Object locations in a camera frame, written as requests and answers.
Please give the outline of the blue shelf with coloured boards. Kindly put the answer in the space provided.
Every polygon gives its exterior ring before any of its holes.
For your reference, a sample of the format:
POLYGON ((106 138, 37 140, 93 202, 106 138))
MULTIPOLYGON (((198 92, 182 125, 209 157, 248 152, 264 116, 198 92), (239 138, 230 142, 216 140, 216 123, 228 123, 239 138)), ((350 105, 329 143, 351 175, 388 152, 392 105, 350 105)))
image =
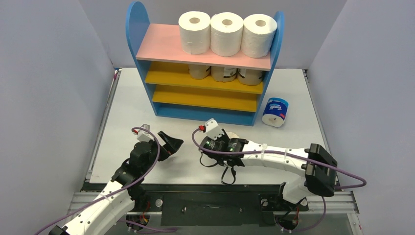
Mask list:
POLYGON ((283 41, 283 12, 276 12, 274 19, 277 29, 265 57, 250 58, 242 52, 221 57, 212 51, 190 55, 181 48, 177 25, 151 23, 144 4, 132 2, 126 15, 127 44, 155 115, 254 125, 283 41), (190 77, 189 64, 258 70, 264 78, 255 86, 217 82, 211 76, 197 80, 190 77))

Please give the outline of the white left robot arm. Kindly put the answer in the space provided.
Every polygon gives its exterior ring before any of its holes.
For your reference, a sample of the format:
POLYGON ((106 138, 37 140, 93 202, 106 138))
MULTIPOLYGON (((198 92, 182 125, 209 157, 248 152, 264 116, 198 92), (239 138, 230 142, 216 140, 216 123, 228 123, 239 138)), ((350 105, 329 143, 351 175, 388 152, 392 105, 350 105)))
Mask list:
POLYGON ((100 194, 75 212, 75 218, 63 227, 54 226, 51 235, 103 235, 130 210, 139 211, 146 204, 141 187, 145 176, 161 162, 175 154, 183 140, 168 136, 163 131, 158 138, 147 130, 148 125, 132 128, 138 142, 100 194))

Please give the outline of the white roll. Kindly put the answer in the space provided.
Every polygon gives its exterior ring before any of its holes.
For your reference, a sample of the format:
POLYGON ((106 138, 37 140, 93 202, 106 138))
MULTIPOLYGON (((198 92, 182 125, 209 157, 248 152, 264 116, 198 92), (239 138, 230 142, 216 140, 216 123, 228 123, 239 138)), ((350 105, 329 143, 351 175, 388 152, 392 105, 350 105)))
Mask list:
POLYGON ((210 48, 210 16, 201 11, 188 11, 178 20, 181 45, 188 54, 203 54, 210 48))
POLYGON ((217 55, 229 57, 241 48, 244 20, 232 12, 222 12, 210 20, 210 49, 217 55))
POLYGON ((241 50, 251 58, 268 54, 277 30, 277 22, 265 14, 252 14, 244 19, 241 50))

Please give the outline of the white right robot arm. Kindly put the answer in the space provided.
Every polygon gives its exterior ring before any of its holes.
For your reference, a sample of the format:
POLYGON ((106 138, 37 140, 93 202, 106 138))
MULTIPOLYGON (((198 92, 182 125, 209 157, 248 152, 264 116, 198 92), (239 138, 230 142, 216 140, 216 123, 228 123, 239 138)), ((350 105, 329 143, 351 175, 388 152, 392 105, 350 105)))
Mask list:
POLYGON ((288 209, 303 198, 311 195, 331 197, 334 195, 338 163, 320 144, 312 143, 309 148, 279 148, 259 144, 247 139, 224 138, 214 140, 205 137, 201 146, 203 153, 221 166, 263 166, 294 173, 298 176, 285 183, 282 192, 276 195, 277 205, 288 209))

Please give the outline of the brown printed paper roll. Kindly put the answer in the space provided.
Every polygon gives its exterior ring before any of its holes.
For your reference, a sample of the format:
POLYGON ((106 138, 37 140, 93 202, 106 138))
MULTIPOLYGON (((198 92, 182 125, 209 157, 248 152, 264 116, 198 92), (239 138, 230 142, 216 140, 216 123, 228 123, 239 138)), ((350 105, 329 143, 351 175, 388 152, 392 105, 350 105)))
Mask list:
POLYGON ((191 78, 201 80, 210 75, 211 66, 188 64, 191 78))

